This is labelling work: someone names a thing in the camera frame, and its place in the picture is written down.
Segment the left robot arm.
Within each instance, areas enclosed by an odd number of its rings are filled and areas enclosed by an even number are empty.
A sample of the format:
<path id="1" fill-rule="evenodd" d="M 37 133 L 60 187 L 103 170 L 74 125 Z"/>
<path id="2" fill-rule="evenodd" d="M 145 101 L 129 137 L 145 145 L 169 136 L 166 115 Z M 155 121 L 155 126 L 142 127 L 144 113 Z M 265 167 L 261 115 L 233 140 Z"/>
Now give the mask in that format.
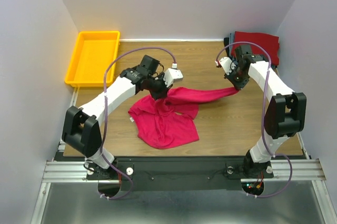
<path id="1" fill-rule="evenodd" d="M 138 92 L 148 90 L 154 99 L 167 96 L 174 81 L 181 77 L 177 63 L 161 73 L 156 70 L 161 63 L 144 55 L 139 65 L 124 69 L 111 86 L 88 103 L 67 109 L 63 125 L 62 140 L 99 166 L 99 173 L 107 179 L 117 173 L 127 174 L 117 168 L 114 156 L 104 148 L 107 135 L 108 116 L 124 101 Z"/>

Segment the pink t shirt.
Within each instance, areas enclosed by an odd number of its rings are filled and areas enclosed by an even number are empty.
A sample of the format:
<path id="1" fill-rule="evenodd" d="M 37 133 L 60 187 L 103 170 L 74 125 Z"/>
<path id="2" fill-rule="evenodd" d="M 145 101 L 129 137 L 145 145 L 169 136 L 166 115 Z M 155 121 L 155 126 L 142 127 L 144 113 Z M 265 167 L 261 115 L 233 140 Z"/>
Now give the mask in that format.
<path id="1" fill-rule="evenodd" d="M 131 106 L 128 113 L 136 124 L 137 136 L 156 149 L 170 149 L 196 142 L 199 135 L 194 119 L 199 105 L 235 95 L 238 90 L 170 89 L 167 97 L 155 100 L 145 96 Z"/>

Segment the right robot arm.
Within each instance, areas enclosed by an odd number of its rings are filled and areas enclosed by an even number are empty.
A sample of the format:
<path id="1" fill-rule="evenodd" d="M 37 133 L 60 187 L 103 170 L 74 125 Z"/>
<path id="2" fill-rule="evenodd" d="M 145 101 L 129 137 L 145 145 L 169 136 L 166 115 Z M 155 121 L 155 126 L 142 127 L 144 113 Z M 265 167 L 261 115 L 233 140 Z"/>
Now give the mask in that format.
<path id="1" fill-rule="evenodd" d="M 272 173 L 270 161 L 278 148 L 289 138 L 302 131 L 305 122 L 306 96 L 288 87 L 271 67 L 267 51 L 254 54 L 252 42 L 236 42 L 235 59 L 220 59 L 224 77 L 237 90 L 254 80 L 263 91 L 261 137 L 244 157 L 245 176 L 254 177 L 261 172 Z"/>

